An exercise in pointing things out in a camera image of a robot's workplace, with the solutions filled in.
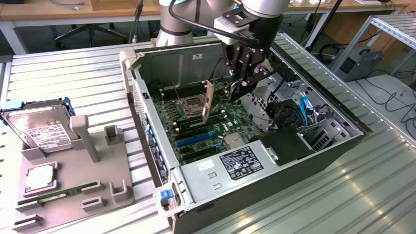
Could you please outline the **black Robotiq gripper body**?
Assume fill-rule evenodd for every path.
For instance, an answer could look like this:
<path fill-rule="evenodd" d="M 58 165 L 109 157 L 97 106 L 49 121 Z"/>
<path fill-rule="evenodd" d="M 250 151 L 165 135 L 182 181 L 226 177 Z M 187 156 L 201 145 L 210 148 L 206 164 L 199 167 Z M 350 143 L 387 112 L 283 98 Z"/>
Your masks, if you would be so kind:
<path fill-rule="evenodd" d="M 251 49 L 255 49 L 255 52 L 270 50 L 283 19 L 285 16 L 279 15 L 275 18 L 259 18 L 250 24 L 250 32 L 254 34 L 255 39 L 261 41 L 258 44 L 250 46 Z"/>

